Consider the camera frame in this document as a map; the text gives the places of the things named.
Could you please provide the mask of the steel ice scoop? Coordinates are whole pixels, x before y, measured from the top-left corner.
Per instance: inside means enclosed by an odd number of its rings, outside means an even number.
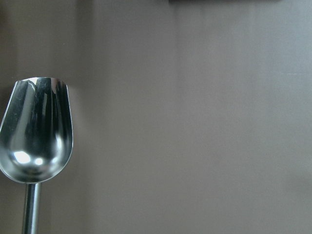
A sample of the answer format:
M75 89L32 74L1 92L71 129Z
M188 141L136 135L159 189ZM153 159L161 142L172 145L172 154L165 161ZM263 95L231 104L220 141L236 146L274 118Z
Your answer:
M64 169L72 150L67 85L47 77L17 81L0 125L0 169L26 186L24 234L37 232L41 185Z

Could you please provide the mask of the black box on table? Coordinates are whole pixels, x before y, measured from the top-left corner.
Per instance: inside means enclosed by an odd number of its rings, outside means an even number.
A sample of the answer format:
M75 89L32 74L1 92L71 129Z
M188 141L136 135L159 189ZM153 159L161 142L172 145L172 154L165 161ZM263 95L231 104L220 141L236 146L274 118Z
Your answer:
M208 4L208 3L233 3L233 2L280 2L281 0L168 0L170 4Z

